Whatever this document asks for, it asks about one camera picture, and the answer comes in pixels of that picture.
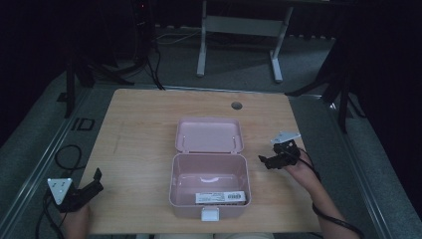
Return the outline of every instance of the wooden table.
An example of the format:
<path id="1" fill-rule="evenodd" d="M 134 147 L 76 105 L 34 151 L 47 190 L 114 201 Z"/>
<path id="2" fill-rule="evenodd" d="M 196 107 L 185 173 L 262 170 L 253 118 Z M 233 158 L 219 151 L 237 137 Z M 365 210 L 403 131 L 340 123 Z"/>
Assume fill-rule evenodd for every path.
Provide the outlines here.
<path id="1" fill-rule="evenodd" d="M 234 110 L 233 102 L 242 104 Z M 175 135 L 183 117 L 240 122 L 252 202 L 238 218 L 219 222 L 177 218 L 169 203 Z M 97 167 L 105 188 L 91 202 L 92 234 L 319 231 L 309 195 L 284 170 L 268 170 L 280 130 L 299 131 L 289 100 L 280 94 L 117 90 L 84 172 Z M 303 146 L 300 138 L 298 145 Z"/>

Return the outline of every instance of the white label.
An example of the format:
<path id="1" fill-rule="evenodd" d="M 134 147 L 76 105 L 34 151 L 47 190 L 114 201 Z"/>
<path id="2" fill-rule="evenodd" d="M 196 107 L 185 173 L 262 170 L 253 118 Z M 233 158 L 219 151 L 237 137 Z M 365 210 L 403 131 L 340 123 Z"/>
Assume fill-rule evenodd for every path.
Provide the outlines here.
<path id="1" fill-rule="evenodd" d="M 196 204 L 241 204 L 246 201 L 244 191 L 196 193 Z"/>

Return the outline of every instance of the table leg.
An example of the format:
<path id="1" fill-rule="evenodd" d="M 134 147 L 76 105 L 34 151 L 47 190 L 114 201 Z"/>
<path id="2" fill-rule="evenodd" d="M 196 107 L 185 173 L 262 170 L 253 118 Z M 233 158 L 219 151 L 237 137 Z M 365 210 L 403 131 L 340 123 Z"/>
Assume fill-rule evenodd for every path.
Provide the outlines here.
<path id="1" fill-rule="evenodd" d="M 285 39 L 286 32 L 288 30 L 289 21 L 292 16 L 293 7 L 289 7 L 286 11 L 285 20 L 283 21 L 282 27 L 280 29 L 280 34 L 278 36 L 277 46 L 274 50 L 270 51 L 270 58 L 271 63 L 273 65 L 273 72 L 274 72 L 274 80 L 277 83 L 283 81 L 282 71 L 280 70 L 280 63 L 279 63 L 279 53 L 280 49 L 282 48 L 283 40 Z"/>
<path id="2" fill-rule="evenodd" d="M 199 59 L 198 59 L 198 68 L 196 70 L 196 75 L 198 77 L 203 77 L 205 75 L 205 59 L 207 57 L 207 46 L 205 43 L 207 30 L 206 30 L 206 21 L 207 21 L 207 1 L 202 1 L 202 27 L 201 27 L 201 49 L 199 50 Z"/>

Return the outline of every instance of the dark background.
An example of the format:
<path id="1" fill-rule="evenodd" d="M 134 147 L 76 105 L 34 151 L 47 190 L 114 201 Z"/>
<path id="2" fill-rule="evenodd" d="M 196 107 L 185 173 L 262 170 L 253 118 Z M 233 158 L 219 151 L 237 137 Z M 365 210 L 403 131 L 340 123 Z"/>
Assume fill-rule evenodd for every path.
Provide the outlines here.
<path id="1" fill-rule="evenodd" d="M 288 34 L 306 39 L 334 37 L 342 44 L 342 51 L 334 54 L 339 58 L 353 55 L 357 67 L 352 91 L 421 215 L 422 9 L 418 1 L 373 1 L 378 4 L 370 8 L 347 5 L 351 2 L 356 1 L 298 5 Z M 151 4 L 154 22 L 161 27 L 200 26 L 201 1 L 156 0 Z M 218 1 L 208 9 L 215 14 L 280 20 L 286 9 L 285 5 L 232 4 L 238 5 Z M 102 64 L 113 65 L 115 58 L 121 57 L 115 49 L 133 27 L 131 11 L 129 0 L 3 1 L 0 144 L 49 82 L 65 70 L 73 47 Z"/>

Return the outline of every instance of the gray floor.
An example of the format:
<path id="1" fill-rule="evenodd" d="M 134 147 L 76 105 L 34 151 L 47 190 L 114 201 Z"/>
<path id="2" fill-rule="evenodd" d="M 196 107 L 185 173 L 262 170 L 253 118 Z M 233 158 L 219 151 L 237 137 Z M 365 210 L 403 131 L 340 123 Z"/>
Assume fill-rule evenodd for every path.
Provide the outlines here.
<path id="1" fill-rule="evenodd" d="M 192 34 L 195 31 L 180 29 L 173 32 Z M 173 43 L 181 37 L 159 39 L 161 59 L 158 74 L 167 89 L 272 93 L 296 90 L 314 80 L 332 45 L 326 40 L 287 39 L 280 58 L 285 80 L 276 84 L 269 61 L 269 50 L 275 44 L 271 39 L 256 44 L 222 44 L 228 42 L 227 39 L 233 39 L 211 35 L 205 76 L 197 78 L 199 39 L 193 36 Z M 158 62 L 157 56 L 153 52 L 150 54 L 153 65 Z M 128 64 L 124 61 L 119 63 L 122 66 Z M 149 75 L 148 70 L 142 70 L 124 77 L 135 82 L 134 88 L 154 89 Z M 1 148 L 0 186 L 5 193 L 0 199 L 0 215 L 3 218 L 1 229 L 7 229 L 7 233 L 0 234 L 0 237 L 34 237 L 36 221 L 42 211 L 42 196 L 47 188 L 45 180 L 63 172 L 54 163 L 54 153 L 62 146 L 76 144 L 83 151 L 81 164 L 87 162 L 112 93 L 118 88 L 121 86 L 100 79 L 100 76 L 93 89 L 78 87 L 79 107 L 70 119 L 63 119 L 65 105 L 57 103 L 56 98 L 65 90 L 65 75 L 52 81 Z M 333 200 L 349 222 L 365 233 L 366 238 L 421 238 L 421 221 L 405 196 L 370 123 L 350 111 L 348 134 L 341 133 L 335 123 L 336 110 L 317 97 L 323 90 L 324 86 L 306 96 L 291 99 L 291 104 L 307 150 Z M 95 120 L 93 130 L 72 130 L 77 118 Z M 78 157 L 71 148 L 61 154 L 70 164 Z M 41 164 L 45 165 L 42 173 L 31 176 L 34 168 Z M 81 175 L 81 171 L 75 174 L 76 182 Z M 51 211 L 54 214 L 55 209 L 51 207 Z M 45 220 L 41 235 L 42 238 L 54 238 Z M 110 237 L 96 235 L 90 238 Z M 114 235 L 112 238 L 125 237 Z M 307 233 L 283 233 L 276 234 L 276 237 L 316 238 Z"/>

